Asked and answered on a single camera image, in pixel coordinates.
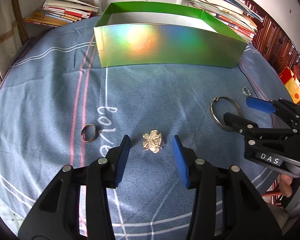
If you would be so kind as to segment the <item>person's right hand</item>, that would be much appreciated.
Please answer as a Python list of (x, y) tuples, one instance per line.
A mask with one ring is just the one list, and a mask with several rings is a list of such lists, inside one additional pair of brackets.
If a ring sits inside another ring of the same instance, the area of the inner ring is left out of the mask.
[(281, 193), (286, 197), (290, 197), (293, 193), (293, 190), (291, 187), (293, 178), (286, 174), (280, 174), (279, 181), (280, 181), (279, 189), (280, 189)]

